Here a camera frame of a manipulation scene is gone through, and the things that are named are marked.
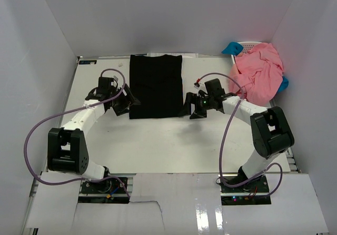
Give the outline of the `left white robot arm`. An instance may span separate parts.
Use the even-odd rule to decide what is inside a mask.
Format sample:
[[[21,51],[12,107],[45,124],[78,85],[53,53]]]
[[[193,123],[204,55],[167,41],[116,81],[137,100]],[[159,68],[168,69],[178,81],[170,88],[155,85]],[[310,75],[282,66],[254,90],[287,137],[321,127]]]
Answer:
[[[111,187],[107,168],[90,160],[85,137],[94,123],[107,110],[116,116],[126,114],[132,105],[140,101],[131,93],[128,85],[118,87],[113,77],[99,77],[98,87],[92,89],[84,101],[84,109],[74,115],[61,128],[48,133],[47,167],[49,170],[81,175],[93,180],[99,192]]]

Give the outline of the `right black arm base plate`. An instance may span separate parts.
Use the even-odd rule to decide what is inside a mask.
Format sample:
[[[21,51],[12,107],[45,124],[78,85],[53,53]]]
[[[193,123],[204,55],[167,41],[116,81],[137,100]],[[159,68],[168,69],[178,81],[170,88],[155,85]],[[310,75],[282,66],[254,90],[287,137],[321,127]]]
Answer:
[[[222,206],[271,204],[270,196],[264,197],[270,190],[264,175],[237,188],[226,187],[219,178],[215,183],[221,187]]]

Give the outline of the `black t shirt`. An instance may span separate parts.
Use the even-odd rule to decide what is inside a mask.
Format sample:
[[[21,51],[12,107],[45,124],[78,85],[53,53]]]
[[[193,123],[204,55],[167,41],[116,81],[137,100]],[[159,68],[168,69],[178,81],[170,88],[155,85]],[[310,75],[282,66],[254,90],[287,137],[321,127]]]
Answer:
[[[183,107],[181,55],[130,56],[130,90],[140,105],[130,107],[129,118],[177,117]]]

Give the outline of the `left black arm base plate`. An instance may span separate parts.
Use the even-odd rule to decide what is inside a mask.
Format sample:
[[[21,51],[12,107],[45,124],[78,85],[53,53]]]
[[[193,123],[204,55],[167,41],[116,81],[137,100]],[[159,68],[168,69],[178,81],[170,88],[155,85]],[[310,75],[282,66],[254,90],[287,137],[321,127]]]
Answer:
[[[106,203],[106,204],[128,204],[129,197],[123,187],[128,189],[128,177],[108,179],[103,182],[93,183],[85,181],[81,184],[78,196],[79,203]]]

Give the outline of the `pink t shirt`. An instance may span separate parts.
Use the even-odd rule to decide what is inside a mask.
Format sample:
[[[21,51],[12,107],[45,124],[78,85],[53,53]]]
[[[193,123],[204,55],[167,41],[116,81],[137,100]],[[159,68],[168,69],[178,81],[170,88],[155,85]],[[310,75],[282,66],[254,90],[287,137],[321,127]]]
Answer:
[[[256,105],[264,106],[277,94],[283,81],[284,67],[271,43],[258,43],[235,57],[229,91]]]

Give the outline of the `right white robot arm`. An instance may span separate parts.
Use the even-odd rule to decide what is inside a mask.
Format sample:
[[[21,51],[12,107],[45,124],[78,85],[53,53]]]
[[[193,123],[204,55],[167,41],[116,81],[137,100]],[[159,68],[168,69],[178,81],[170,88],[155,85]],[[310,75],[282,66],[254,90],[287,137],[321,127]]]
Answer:
[[[294,136],[283,110],[278,107],[262,107],[241,99],[234,93],[226,93],[219,79],[205,82],[206,90],[188,92],[179,117],[190,119],[207,117],[208,110],[227,113],[251,127],[254,150],[248,160],[239,168],[236,177],[220,182],[228,188],[239,187],[244,192],[252,191],[256,178],[271,166],[281,153],[294,145]]]

